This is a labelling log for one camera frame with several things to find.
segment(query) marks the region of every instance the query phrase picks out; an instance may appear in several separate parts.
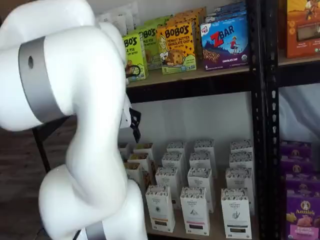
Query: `bobo's peanut butter chocolate chip box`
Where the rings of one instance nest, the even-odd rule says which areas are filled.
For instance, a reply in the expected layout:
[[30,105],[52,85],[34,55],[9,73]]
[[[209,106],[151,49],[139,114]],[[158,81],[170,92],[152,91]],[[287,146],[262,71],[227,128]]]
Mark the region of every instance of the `bobo's peanut butter chocolate chip box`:
[[320,193],[288,189],[286,192],[286,240],[318,240]]
[[163,74],[197,69],[194,36],[195,26],[192,21],[158,27],[156,38]]
[[204,23],[200,27],[205,70],[248,64],[247,16]]

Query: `black shelf post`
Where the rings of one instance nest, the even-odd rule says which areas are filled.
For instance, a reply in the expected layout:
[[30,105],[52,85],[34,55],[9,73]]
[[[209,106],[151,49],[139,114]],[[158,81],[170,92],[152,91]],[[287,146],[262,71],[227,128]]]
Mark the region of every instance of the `black shelf post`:
[[278,1],[265,0],[265,81],[267,98],[268,231],[281,240],[281,175],[279,158]]

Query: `gray joint band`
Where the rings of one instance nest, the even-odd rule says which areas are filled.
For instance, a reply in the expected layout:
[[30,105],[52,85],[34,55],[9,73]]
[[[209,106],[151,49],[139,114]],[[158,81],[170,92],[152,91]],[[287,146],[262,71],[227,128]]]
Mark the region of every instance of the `gray joint band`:
[[51,88],[45,61],[45,37],[21,44],[19,71],[25,97],[42,123],[65,117]]
[[107,240],[102,221],[87,226],[85,232],[88,240]]

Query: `white backdrop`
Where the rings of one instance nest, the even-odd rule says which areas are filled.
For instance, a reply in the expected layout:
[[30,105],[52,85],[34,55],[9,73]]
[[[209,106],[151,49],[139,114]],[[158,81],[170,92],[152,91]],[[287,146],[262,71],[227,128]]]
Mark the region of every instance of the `white backdrop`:
[[[133,0],[88,0],[96,14],[119,7]],[[206,6],[208,13],[214,7],[231,3],[231,0],[137,0],[140,20],[174,14]],[[233,140],[250,139],[252,135],[251,105],[247,93],[194,97],[167,101],[134,104],[142,113],[141,142],[156,146],[160,163],[166,144],[170,140],[192,141],[197,138],[215,139],[218,165],[228,165],[229,144]],[[120,142],[134,143],[131,129],[123,129]]]

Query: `white tea box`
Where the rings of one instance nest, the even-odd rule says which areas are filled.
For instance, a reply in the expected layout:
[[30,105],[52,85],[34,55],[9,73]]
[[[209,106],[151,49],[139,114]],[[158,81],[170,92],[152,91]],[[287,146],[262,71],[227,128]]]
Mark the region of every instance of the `white tea box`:
[[188,185],[188,180],[187,180],[188,173],[184,169],[183,153],[178,151],[166,152],[163,155],[161,162],[164,168],[177,168],[178,174],[180,175],[181,185],[182,186]]
[[176,167],[159,167],[155,174],[157,185],[170,187],[171,200],[174,209],[181,209],[180,193],[181,193],[181,180]]
[[228,189],[247,189],[250,213],[254,215],[255,196],[252,170],[250,168],[227,168],[225,171],[225,180]]
[[146,203],[146,185],[140,163],[125,162],[124,168],[128,179],[135,181],[139,185],[143,202]]
[[184,171],[187,173],[189,170],[188,159],[189,156],[187,154],[187,143],[185,141],[172,141],[166,146],[166,151],[169,152],[179,152],[183,154],[183,167]]
[[205,198],[209,213],[213,213],[216,207],[216,194],[211,168],[190,168],[188,172],[189,187],[205,188]]
[[152,228],[154,230],[172,233],[176,221],[170,187],[151,185],[148,187],[145,197]]
[[256,195],[255,191],[255,165],[254,157],[252,152],[238,151],[230,153],[229,155],[229,166],[230,168],[245,168],[252,170],[252,182],[253,182],[253,194]]
[[218,177],[215,157],[215,141],[213,139],[196,140],[194,143],[194,151],[208,151],[210,153],[210,163],[212,169],[212,176],[216,179]]
[[247,190],[221,189],[221,205],[226,238],[252,239]]
[[120,155],[123,160],[127,161],[130,157],[130,154],[132,152],[132,148],[129,143],[119,143],[118,148],[120,151]]
[[195,169],[211,169],[210,152],[207,150],[199,150],[190,155],[190,168]]
[[209,236],[210,219],[204,187],[183,187],[180,195],[187,234]]
[[153,143],[138,143],[133,149],[135,154],[149,154],[150,160],[155,160],[154,144]]
[[151,184],[155,185],[156,181],[153,176],[151,160],[148,153],[132,153],[128,159],[128,163],[138,163],[141,164],[142,172],[147,182],[150,181]]
[[242,141],[232,141],[230,143],[230,151],[232,154],[244,151],[244,152],[250,152],[254,153],[253,144],[251,143],[251,140],[242,140]]

